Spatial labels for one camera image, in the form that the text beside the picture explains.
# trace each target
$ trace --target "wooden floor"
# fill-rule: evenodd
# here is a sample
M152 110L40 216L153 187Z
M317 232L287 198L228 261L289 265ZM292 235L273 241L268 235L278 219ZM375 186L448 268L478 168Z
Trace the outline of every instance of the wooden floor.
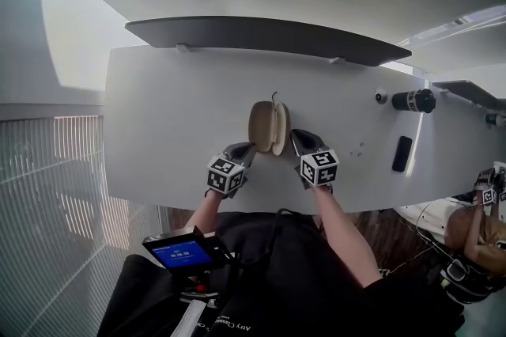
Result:
M168 208L169 229L184 227L192 214L193 210ZM414 226L393 209L348 214L348 217L371 246L379 268L399 274L426 275L439 260L434 249L427 250L429 246L416 234Z

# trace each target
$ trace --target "white table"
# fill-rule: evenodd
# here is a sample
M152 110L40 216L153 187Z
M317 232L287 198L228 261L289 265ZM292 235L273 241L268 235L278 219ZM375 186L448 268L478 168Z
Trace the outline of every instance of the white table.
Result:
M206 165L227 145L247 141L253 104L277 100L292 128L318 134L341 164L334 194L347 211L422 203L469 191L479 171L506 157L504 129L452 94L436 94L429 115L378 105L425 80L383 67L331 65L326 59L265 51L202 49L179 53L148 46L111 51L104 151L110 195L195 209ZM398 139L413 139L404 173L391 170ZM221 210L314 213L310 191L293 170L291 145L281 157L257 153L249 182Z

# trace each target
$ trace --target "blue screen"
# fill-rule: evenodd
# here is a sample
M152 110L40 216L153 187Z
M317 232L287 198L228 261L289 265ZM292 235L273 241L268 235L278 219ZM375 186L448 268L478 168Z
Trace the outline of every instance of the blue screen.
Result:
M212 261L196 241L172 244L154 248L151 251L167 268L198 265Z

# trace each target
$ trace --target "black phone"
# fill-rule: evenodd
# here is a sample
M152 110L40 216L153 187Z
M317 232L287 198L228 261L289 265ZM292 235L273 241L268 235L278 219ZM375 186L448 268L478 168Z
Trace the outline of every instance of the black phone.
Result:
M410 157L411 145L413 144L412 138L401 136L398 140L397 151L395 152L394 164L392 169L397 172L404 172L408 158Z

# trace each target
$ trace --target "dark gray shelf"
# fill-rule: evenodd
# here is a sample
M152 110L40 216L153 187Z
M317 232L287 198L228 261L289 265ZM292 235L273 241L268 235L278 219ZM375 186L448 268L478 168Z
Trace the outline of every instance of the dark gray shelf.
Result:
M432 85L437 88L447 89L459 97L470 100L471 102L485 108L493 109L494 111L502 111L506 109L506 103L504 100L497 99L494 95L487 93L482 87L479 87L472 81L442 81L433 82Z
M324 26L258 17L168 17L129 22L125 28L153 47L221 47L282 51L378 66L411 51Z

